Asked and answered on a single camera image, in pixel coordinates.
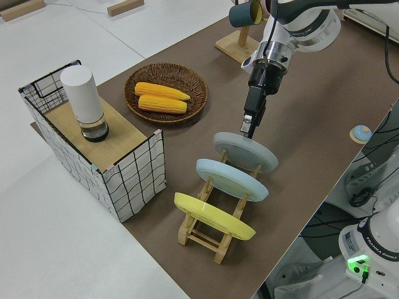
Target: brown table mat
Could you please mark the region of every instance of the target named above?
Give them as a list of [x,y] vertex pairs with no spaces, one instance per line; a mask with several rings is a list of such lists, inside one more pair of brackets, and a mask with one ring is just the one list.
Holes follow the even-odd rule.
[[[223,19],[99,86],[100,95],[149,135],[159,126],[133,114],[123,100],[123,85],[134,71],[155,62],[185,65],[202,76],[209,102],[199,121],[161,126],[165,132],[167,188],[124,226],[191,298],[250,298],[279,261],[346,170],[361,146],[349,138],[356,125],[374,130],[399,94],[387,75],[383,38],[349,21],[322,52],[296,53],[254,140],[267,146],[280,165],[258,179],[270,195],[249,202],[242,220],[256,230],[249,241],[233,240],[222,265],[213,252],[194,242],[177,243],[184,214],[173,204],[175,192],[196,196],[203,181],[196,160],[218,159],[213,135],[239,133],[249,75],[214,47],[234,29]],[[260,40],[262,26],[250,36]],[[391,47],[391,65],[399,65]],[[232,212],[236,200],[215,191],[210,203]]]

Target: round wicker tray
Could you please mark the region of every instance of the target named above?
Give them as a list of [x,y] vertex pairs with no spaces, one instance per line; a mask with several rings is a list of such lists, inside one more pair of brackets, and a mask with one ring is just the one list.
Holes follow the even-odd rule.
[[[184,114],[160,113],[141,110],[135,95],[137,82],[148,82],[173,87],[190,96]],[[123,93],[128,107],[138,116],[155,123],[177,124],[193,118],[204,108],[208,88],[204,80],[187,67],[171,63],[150,64],[140,68],[127,79]]]

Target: yellow corn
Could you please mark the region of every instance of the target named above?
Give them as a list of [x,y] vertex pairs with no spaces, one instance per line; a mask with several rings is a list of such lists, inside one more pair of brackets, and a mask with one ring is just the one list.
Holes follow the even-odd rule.
[[137,82],[135,86],[135,93],[139,96],[155,95],[157,97],[172,98],[181,101],[186,101],[190,99],[189,95],[181,92],[180,90],[147,82]]
[[142,95],[138,99],[138,107],[142,110],[183,114],[187,111],[187,103],[172,98]]

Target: dark mug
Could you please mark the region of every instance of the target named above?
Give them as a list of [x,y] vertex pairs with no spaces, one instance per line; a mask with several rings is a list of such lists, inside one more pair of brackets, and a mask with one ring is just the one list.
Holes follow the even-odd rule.
[[233,27],[258,25],[262,21],[261,3],[258,0],[250,0],[234,5],[229,11],[229,20]]

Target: white table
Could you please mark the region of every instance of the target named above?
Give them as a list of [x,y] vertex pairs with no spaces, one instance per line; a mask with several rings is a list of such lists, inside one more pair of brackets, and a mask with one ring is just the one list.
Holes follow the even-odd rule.
[[75,59],[100,84],[227,16],[232,4],[147,0],[109,17],[73,7],[104,9],[106,1],[46,2],[0,19],[0,297],[187,298],[61,166],[30,127],[17,89]]

